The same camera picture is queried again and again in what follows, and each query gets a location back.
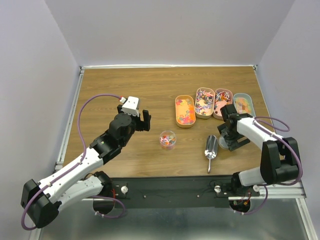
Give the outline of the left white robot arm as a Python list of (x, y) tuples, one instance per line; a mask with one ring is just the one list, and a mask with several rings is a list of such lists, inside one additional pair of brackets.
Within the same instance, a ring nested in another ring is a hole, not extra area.
[(110, 179), (105, 173), (85, 175), (105, 165), (127, 145), (135, 132), (149, 131), (151, 115), (148, 110), (118, 105), (118, 114), (108, 129), (85, 147), (72, 162), (39, 181), (28, 180), (22, 189), (21, 226), (30, 231), (50, 224), (64, 208), (91, 196), (107, 197), (111, 191)]

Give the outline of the silver metal scoop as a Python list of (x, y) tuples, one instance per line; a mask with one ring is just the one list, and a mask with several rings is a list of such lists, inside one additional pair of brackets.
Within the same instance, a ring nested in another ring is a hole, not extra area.
[(218, 154), (218, 139), (215, 135), (209, 135), (206, 140), (204, 155), (208, 159), (207, 173), (211, 172), (211, 161)]

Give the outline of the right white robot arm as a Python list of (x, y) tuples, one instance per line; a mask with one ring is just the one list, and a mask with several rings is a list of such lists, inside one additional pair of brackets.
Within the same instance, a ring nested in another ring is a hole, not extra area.
[(254, 185), (292, 186), (303, 175), (297, 141), (293, 137), (283, 137), (263, 126), (262, 117), (248, 113), (238, 113), (232, 104), (221, 108), (223, 124), (217, 127), (223, 148), (234, 151), (250, 142), (261, 150), (260, 166), (231, 177), (230, 191), (241, 196), (248, 187)]

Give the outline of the clear glass jar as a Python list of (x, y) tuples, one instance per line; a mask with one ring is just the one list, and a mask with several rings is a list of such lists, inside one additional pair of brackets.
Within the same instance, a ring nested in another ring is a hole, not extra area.
[(162, 148), (171, 150), (174, 148), (177, 142), (176, 134), (171, 130), (163, 131), (159, 136), (159, 143)]

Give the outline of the beige tray swirl lollipops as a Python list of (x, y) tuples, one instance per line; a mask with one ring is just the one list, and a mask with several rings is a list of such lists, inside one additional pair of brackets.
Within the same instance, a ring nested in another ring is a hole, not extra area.
[(208, 119), (214, 112), (215, 91), (211, 88), (200, 87), (196, 91), (194, 110), (197, 118)]

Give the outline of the orange tray star candies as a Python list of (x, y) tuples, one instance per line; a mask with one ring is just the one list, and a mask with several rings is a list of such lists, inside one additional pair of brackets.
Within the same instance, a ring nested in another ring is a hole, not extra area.
[(175, 119), (180, 128), (191, 128), (196, 122), (195, 102), (189, 95), (175, 98)]

